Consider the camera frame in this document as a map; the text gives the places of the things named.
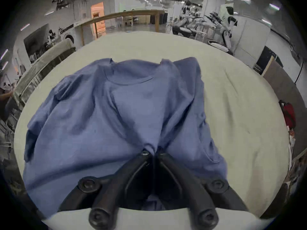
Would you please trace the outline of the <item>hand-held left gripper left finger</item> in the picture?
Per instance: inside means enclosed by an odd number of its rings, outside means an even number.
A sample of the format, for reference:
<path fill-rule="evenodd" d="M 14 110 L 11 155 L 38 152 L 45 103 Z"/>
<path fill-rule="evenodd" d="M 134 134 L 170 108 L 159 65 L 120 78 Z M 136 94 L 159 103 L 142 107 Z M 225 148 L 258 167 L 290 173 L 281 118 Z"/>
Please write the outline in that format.
<path fill-rule="evenodd" d="M 152 154 L 143 150 L 114 174 L 81 178 L 58 212 L 90 208 L 88 221 L 94 229 L 113 229 L 119 207 L 140 210 L 151 195 L 153 160 Z"/>

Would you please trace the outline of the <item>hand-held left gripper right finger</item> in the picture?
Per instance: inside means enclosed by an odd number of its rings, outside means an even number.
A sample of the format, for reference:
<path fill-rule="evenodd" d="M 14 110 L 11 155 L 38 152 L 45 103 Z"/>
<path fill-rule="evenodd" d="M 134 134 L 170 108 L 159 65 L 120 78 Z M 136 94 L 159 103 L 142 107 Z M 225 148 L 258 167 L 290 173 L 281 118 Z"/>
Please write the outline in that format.
<path fill-rule="evenodd" d="M 156 159 L 159 172 L 165 172 L 174 182 L 178 203 L 189 209 L 196 229 L 214 229 L 219 222 L 217 208 L 248 212 L 243 200 L 221 175 L 197 177 L 165 152 L 158 153 Z"/>

